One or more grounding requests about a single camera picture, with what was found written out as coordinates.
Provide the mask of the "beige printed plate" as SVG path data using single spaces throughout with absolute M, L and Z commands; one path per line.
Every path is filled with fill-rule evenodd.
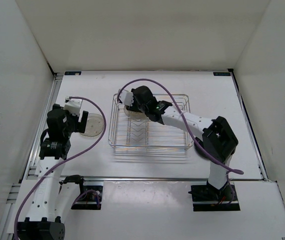
M 124 106 L 123 110 L 124 110 L 125 115 L 133 121 L 143 121 L 147 118 L 146 115 L 142 112 L 136 112 L 136 111 L 129 110 L 128 106 Z

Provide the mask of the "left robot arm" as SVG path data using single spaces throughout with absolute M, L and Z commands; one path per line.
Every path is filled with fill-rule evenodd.
M 46 115 L 47 128 L 40 137 L 38 181 L 27 195 L 32 197 L 24 220 L 14 223 L 16 240 L 62 240 L 65 224 L 56 204 L 60 195 L 60 177 L 71 148 L 72 133 L 84 133 L 87 111 L 82 101 L 71 100 L 64 106 L 54 104 Z

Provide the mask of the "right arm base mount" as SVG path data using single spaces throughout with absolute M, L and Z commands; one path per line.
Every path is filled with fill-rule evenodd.
M 194 212 L 236 212 L 241 210 L 234 184 L 227 184 L 221 192 L 214 192 L 207 185 L 191 185 L 188 193 L 192 198 Z

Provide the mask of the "clear glass plate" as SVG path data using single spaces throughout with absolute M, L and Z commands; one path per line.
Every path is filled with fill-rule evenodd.
M 105 127 L 103 116 L 96 113 L 89 113 L 87 116 L 86 127 L 84 133 L 80 133 L 85 137 L 96 137 L 100 135 Z

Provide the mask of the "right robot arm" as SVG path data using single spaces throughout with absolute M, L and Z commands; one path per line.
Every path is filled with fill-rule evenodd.
M 207 195 L 213 200 L 220 199 L 226 192 L 227 174 L 232 171 L 230 161 L 239 144 L 228 121 L 222 116 L 210 119 L 179 110 L 174 102 L 157 100 L 144 85 L 133 88 L 131 92 L 131 111 L 145 114 L 152 122 L 189 133 L 196 140 L 198 154 L 215 159 L 210 161 Z

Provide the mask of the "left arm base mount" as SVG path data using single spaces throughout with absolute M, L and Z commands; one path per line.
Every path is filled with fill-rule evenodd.
M 61 192 L 62 186 L 68 183 L 79 187 L 79 195 L 71 206 L 72 210 L 101 210 L 103 198 L 102 185 L 85 185 L 85 179 L 80 175 L 70 175 L 59 182 Z

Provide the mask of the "black round plate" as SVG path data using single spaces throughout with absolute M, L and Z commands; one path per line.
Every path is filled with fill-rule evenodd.
M 194 149 L 196 153 L 203 159 L 209 160 L 209 157 L 207 155 L 208 151 L 206 150 L 203 141 L 198 137 L 196 137 L 195 140 L 197 142 L 197 143 L 194 143 Z

